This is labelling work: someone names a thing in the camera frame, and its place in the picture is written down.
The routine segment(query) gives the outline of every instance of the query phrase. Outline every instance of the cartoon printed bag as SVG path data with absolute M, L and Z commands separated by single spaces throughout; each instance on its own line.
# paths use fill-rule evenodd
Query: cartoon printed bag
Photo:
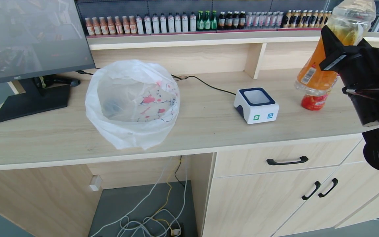
M 87 89 L 86 115 L 117 149 L 160 144 L 178 112 L 178 85 L 159 64 L 114 62 L 99 69 Z

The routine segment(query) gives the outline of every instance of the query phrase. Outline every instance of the drawer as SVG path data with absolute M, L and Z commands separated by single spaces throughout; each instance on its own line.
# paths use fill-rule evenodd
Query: drawer
M 361 138 L 218 152 L 214 177 L 339 165 Z M 301 156 L 306 156 L 303 163 Z M 267 159 L 284 165 L 269 165 Z

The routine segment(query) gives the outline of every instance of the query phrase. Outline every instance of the shelf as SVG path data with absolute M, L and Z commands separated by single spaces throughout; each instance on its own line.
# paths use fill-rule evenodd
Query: shelf
M 210 153 L 269 143 L 295 144 L 305 142 L 295 140 L 310 138 L 328 141 L 338 135 L 360 137 L 359 133 L 367 130 L 350 99 L 341 92 L 341 82 L 321 111 L 302 108 L 303 93 L 293 87 L 298 72 L 262 70 L 258 80 L 244 72 L 197 75 L 232 92 L 263 87 L 280 105 L 278 117 L 274 122 L 251 125 L 233 107 L 234 96 L 195 79 L 179 81 L 181 108 L 176 124 L 162 144 L 148 150 L 116 150 L 99 134 L 86 117 L 84 99 L 89 81 L 82 81 L 72 88 L 67 108 L 0 123 L 0 170 Z

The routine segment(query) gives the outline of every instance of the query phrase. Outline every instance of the black handle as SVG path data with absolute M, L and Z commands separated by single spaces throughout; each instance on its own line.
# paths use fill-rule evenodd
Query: black handle
M 276 162 L 273 159 L 267 159 L 267 164 L 269 164 L 269 165 L 293 165 L 293 164 L 305 163 L 308 161 L 308 157 L 306 157 L 306 156 L 301 156 L 301 157 L 299 157 L 299 159 L 301 159 L 301 160 L 295 161 L 295 162 L 282 162 L 282 163 Z
M 319 197 L 321 197 L 321 198 L 325 197 L 325 195 L 327 195 L 329 192 L 331 192 L 331 190 L 333 190 L 334 187 L 336 187 L 336 185 L 339 183 L 339 181 L 336 178 L 334 178 L 332 180 L 332 182 L 333 182 L 333 187 L 331 187 L 331 189 L 328 192 L 326 192 L 325 194 L 319 193 L 318 194 Z
M 315 190 L 313 191 L 313 193 L 311 193 L 311 195 L 309 195 L 309 196 L 305 196 L 305 195 L 303 195 L 302 196 L 302 200 L 308 200 L 310 197 L 312 197 L 312 195 L 314 195 L 314 193 L 316 193 L 317 192 L 317 190 L 321 187 L 321 183 L 320 182 L 315 182 L 314 183 L 315 185 L 316 185 L 316 188 L 315 188 Z

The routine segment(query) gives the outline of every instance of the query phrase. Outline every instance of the cabinet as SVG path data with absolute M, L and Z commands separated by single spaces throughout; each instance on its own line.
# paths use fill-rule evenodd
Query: cabinet
M 334 170 L 213 178 L 203 236 L 271 236 Z

